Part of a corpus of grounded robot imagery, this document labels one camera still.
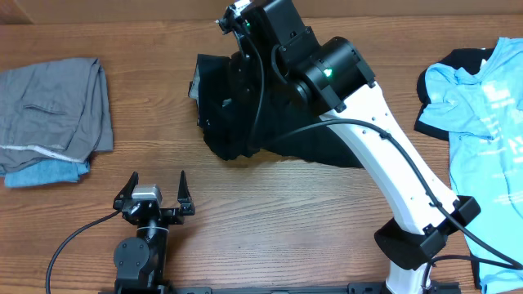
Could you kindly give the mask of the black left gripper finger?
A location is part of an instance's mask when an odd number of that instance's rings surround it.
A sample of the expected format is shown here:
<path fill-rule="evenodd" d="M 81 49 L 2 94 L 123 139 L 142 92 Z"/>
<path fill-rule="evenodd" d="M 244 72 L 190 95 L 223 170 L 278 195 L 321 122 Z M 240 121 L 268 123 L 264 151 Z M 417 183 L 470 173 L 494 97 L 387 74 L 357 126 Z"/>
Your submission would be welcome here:
<path fill-rule="evenodd" d="M 138 185 L 139 175 L 136 171 L 132 173 L 129 180 L 125 184 L 125 186 L 120 190 L 120 192 L 117 194 L 117 196 L 114 198 L 115 200 L 120 200 L 124 198 L 130 198 L 132 195 L 132 191 L 134 188 Z"/>
<path fill-rule="evenodd" d="M 190 196 L 190 191 L 188 188 L 188 183 L 186 179 L 186 173 L 184 171 L 181 171 L 180 174 L 180 180 L 178 185 L 178 192 L 177 192 L 177 201 L 180 204 L 191 204 L 192 198 Z"/>

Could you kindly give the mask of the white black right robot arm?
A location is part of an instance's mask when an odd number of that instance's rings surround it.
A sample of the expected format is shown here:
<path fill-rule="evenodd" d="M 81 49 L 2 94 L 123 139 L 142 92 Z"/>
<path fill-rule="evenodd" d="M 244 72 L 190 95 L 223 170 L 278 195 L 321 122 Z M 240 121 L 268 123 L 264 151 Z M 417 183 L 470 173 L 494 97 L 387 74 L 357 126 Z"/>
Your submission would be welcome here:
<path fill-rule="evenodd" d="M 385 196 L 393 217 L 375 235 L 390 261 L 382 283 L 353 283 L 350 292 L 457 293 L 457 283 L 430 278 L 448 237 L 479 214 L 474 198 L 459 196 L 424 162 L 391 114 L 382 88 L 353 44 L 319 43 L 290 1 L 238 1 L 218 20 L 234 34 L 233 90 L 254 105 L 248 146 L 267 146 L 262 115 L 280 91 L 318 118 L 357 157 Z"/>

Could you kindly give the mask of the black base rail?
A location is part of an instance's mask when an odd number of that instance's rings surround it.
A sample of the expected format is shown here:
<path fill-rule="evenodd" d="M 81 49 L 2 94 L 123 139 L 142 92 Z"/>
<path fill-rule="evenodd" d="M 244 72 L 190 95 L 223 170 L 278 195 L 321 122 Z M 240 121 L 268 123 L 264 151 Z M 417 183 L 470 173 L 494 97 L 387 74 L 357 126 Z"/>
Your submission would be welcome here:
<path fill-rule="evenodd" d="M 167 287 L 165 289 L 123 289 L 112 293 L 168 293 L 168 294 L 391 294 L 385 283 L 349 283 L 336 287 L 247 287 L 213 289 L 210 287 Z"/>

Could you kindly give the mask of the folded grey shorts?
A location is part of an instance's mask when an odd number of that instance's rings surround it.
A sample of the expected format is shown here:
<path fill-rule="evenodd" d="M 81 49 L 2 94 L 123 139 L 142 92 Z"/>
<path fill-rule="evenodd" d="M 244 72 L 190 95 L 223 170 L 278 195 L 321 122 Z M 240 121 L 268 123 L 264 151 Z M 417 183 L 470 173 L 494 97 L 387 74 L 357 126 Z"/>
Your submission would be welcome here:
<path fill-rule="evenodd" d="M 1 73 L 1 172 L 44 159 L 84 162 L 114 148 L 105 71 L 97 58 L 55 60 Z"/>

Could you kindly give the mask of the folded blue cloth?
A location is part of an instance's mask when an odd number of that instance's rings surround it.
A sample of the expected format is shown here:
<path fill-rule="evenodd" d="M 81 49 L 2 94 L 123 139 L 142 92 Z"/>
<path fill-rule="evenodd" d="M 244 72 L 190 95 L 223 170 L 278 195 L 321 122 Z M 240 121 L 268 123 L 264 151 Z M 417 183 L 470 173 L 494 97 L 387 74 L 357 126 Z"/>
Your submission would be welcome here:
<path fill-rule="evenodd" d="M 78 182 L 91 170 L 89 161 L 81 163 L 58 159 L 46 159 L 19 171 L 8 172 L 4 176 L 7 188 L 26 188 L 61 182 Z"/>

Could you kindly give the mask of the black garment under blue shirt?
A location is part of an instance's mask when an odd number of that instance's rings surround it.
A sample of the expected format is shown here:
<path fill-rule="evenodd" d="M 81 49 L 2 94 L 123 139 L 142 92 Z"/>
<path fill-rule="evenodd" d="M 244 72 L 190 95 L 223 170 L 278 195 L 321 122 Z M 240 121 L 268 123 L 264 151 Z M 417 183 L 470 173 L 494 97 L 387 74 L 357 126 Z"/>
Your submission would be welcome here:
<path fill-rule="evenodd" d="M 454 49 L 445 58 L 440 60 L 440 63 L 443 65 L 448 65 L 454 69 L 464 68 L 470 74 L 477 74 L 481 68 L 481 61 L 488 60 L 493 52 L 493 48 Z M 426 70 L 420 73 L 417 82 L 418 98 L 422 103 L 422 106 L 419 110 L 413 129 L 438 140 L 448 141 L 449 133 L 447 131 L 427 125 L 426 123 L 420 121 L 423 110 L 431 103 L 427 93 L 425 75 Z"/>

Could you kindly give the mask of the black shorts with mesh lining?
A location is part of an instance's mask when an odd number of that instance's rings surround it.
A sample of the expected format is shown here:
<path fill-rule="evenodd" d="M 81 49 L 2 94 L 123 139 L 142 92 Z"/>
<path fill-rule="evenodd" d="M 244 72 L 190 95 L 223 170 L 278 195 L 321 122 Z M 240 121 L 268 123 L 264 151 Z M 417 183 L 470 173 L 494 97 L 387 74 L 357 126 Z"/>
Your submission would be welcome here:
<path fill-rule="evenodd" d="M 267 92 L 252 143 L 249 132 L 257 112 L 259 96 L 245 102 L 234 97 L 228 75 L 230 58 L 200 54 L 192 88 L 198 91 L 198 125 L 203 140 L 219 158 L 228 161 L 238 156 L 252 157 L 259 150 L 295 157 L 307 162 L 335 167 L 361 168 L 362 164 L 344 142 L 328 127 L 300 132 L 270 144 L 300 127 L 317 123 L 318 118 L 292 105 L 284 96 Z"/>

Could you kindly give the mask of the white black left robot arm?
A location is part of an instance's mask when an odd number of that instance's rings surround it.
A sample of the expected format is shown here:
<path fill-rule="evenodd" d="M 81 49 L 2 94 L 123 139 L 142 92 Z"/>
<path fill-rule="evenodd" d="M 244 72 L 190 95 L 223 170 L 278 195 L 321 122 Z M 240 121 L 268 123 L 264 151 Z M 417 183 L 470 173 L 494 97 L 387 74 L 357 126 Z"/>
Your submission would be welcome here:
<path fill-rule="evenodd" d="M 113 208 L 125 221 L 136 226 L 136 236 L 124 239 L 114 250 L 116 293 L 174 293 L 164 278 L 168 234 L 171 225 L 182 225 L 195 214 L 186 174 L 180 175 L 178 207 L 163 208 L 157 185 L 140 185 L 135 172 L 114 199 Z"/>

